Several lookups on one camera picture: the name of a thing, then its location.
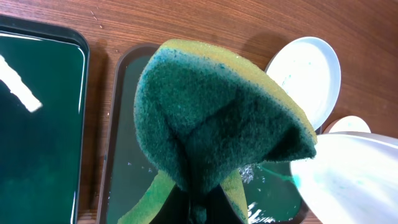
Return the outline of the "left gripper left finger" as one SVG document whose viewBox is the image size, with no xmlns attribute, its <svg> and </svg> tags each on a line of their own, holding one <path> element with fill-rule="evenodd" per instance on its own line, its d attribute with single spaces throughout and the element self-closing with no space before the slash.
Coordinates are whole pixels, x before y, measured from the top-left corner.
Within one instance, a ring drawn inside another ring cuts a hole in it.
<svg viewBox="0 0 398 224">
<path fill-rule="evenodd" d="M 163 206 L 150 224 L 187 224 L 189 223 L 189 214 L 189 194 L 174 185 Z"/>
</svg>

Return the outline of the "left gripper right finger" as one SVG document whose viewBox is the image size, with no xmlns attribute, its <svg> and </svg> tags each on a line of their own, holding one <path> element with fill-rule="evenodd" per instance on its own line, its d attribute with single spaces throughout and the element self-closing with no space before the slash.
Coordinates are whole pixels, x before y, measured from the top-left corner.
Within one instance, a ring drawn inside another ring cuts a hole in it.
<svg viewBox="0 0 398 224">
<path fill-rule="evenodd" d="M 218 184 L 206 196 L 206 224 L 241 224 L 229 198 Z"/>
</svg>

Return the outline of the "green yellow scrub sponge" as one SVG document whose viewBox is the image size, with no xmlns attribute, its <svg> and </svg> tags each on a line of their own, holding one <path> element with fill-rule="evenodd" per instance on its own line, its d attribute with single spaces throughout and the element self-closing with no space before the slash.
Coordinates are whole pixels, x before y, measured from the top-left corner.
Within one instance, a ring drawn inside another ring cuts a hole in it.
<svg viewBox="0 0 398 224">
<path fill-rule="evenodd" d="M 250 60 L 219 46 L 170 39 L 137 84 L 134 124 L 158 173 L 120 223 L 150 223 L 174 185 L 189 194 L 189 223 L 205 223 L 218 184 L 248 222 L 239 169 L 313 158 L 317 136 L 305 112 Z"/>
</svg>

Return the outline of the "white plate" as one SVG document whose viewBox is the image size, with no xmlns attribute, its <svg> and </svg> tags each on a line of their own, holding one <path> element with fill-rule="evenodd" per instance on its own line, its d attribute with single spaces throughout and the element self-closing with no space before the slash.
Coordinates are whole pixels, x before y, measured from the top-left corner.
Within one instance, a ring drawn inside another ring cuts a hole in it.
<svg viewBox="0 0 398 224">
<path fill-rule="evenodd" d="M 329 124 L 324 133 L 362 132 L 371 133 L 368 124 L 358 116 L 345 116 Z"/>
<path fill-rule="evenodd" d="M 331 45 L 318 37 L 293 40 L 264 71 L 304 110 L 312 127 L 320 129 L 336 105 L 341 86 L 340 62 Z"/>
<path fill-rule="evenodd" d="M 374 133 L 318 136 L 316 156 L 293 161 L 297 190 L 322 223 L 397 224 L 397 139 Z"/>
</svg>

